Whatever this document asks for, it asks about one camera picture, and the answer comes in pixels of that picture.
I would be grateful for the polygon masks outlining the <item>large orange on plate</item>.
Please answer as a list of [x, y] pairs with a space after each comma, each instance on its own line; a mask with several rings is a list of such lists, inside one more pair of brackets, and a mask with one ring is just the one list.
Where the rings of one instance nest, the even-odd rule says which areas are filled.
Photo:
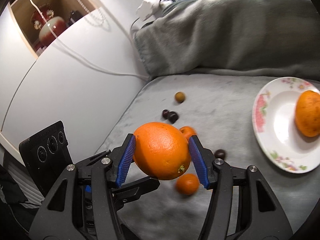
[[295, 124], [306, 137], [319, 135], [319, 93], [304, 91], [297, 100]]

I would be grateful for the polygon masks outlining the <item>large orange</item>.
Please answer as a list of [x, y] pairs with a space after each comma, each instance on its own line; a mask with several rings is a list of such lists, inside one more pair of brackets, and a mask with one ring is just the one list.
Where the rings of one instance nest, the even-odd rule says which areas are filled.
[[319, 93], [304, 91], [297, 100], [295, 124], [306, 137], [319, 135]]
[[134, 131], [133, 159], [142, 172], [159, 180], [173, 180], [190, 166], [188, 141], [176, 127], [149, 122]]

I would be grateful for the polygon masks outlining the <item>far brown longan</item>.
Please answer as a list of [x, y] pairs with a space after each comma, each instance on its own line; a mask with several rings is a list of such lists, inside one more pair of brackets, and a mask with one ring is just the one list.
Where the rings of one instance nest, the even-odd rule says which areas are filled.
[[186, 96], [185, 96], [185, 94], [183, 92], [177, 92], [175, 94], [176, 102], [183, 103], [185, 101], [185, 99], [186, 99]]

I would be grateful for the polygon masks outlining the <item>dark cherry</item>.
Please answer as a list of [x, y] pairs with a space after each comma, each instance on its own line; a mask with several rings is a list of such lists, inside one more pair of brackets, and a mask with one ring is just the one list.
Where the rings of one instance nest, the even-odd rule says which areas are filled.
[[174, 124], [179, 119], [179, 115], [175, 111], [170, 111], [167, 115], [167, 120]]
[[164, 110], [162, 111], [162, 117], [163, 117], [164, 119], [167, 119], [167, 118], [168, 118], [168, 114], [169, 114], [169, 110], [164, 109]]
[[223, 150], [223, 149], [218, 149], [218, 150], [216, 150], [216, 151], [214, 152], [214, 156], [215, 156], [215, 158], [217, 158], [217, 159], [222, 159], [222, 160], [224, 160], [225, 157], [226, 157], [226, 151]]

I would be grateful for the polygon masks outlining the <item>grey blanket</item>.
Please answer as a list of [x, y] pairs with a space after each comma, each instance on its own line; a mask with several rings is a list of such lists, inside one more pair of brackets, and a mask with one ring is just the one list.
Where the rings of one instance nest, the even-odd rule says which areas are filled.
[[134, 39], [153, 77], [209, 72], [319, 80], [319, 13], [311, 0], [180, 0]]

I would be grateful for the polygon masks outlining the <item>floral white plate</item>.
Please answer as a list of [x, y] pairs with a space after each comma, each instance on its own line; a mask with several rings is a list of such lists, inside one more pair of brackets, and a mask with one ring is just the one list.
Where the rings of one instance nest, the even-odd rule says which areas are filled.
[[264, 85], [253, 103], [252, 124], [260, 148], [274, 165], [290, 173], [319, 167], [319, 137], [305, 137], [295, 124], [296, 103], [307, 90], [319, 92], [303, 79], [280, 77]]

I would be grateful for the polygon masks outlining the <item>tangerine with stem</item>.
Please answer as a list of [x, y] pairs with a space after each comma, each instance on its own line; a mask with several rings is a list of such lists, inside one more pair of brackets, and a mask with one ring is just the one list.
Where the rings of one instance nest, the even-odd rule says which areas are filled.
[[179, 131], [184, 135], [184, 137], [186, 138], [186, 140], [188, 141], [190, 137], [192, 137], [193, 135], [197, 135], [195, 129], [193, 129], [190, 126], [183, 126], [179, 129]]

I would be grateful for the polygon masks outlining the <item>white power strip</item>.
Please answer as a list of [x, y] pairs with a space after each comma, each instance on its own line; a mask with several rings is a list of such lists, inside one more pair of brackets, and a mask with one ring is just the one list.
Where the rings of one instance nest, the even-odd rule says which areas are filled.
[[136, 10], [136, 15], [141, 21], [146, 21], [151, 17], [159, 18], [163, 16], [163, 10], [178, 0], [144, 0]]

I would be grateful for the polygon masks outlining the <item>red white vase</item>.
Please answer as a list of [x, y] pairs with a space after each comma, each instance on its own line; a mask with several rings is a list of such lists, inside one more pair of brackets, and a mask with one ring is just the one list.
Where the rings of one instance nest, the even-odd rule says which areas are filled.
[[67, 24], [62, 17], [55, 15], [50, 4], [40, 6], [39, 10], [41, 13], [35, 10], [30, 21], [39, 31], [39, 41], [47, 47], [67, 29]]

